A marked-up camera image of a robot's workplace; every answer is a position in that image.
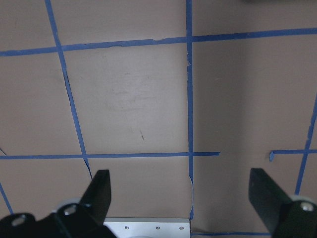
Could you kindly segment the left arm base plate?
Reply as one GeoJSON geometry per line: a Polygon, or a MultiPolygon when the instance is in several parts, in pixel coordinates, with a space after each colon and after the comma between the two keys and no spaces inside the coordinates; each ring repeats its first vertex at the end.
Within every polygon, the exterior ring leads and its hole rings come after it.
{"type": "Polygon", "coordinates": [[[189,238],[190,222],[183,218],[106,218],[118,238],[189,238]]]}

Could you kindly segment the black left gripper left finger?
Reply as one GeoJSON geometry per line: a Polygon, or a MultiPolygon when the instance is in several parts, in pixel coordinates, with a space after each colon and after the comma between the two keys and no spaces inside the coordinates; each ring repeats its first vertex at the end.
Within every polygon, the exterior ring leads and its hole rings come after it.
{"type": "Polygon", "coordinates": [[[41,220],[15,213],[0,220],[2,238],[114,238],[104,225],[111,203],[109,170],[98,170],[78,202],[68,203],[41,220]]]}

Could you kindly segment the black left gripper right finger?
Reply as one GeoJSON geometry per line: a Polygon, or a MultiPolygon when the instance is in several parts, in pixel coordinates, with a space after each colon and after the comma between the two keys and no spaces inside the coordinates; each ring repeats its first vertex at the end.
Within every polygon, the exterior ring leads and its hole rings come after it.
{"type": "Polygon", "coordinates": [[[317,204],[288,195],[264,169],[250,170],[248,198],[272,238],[317,236],[317,204]]]}

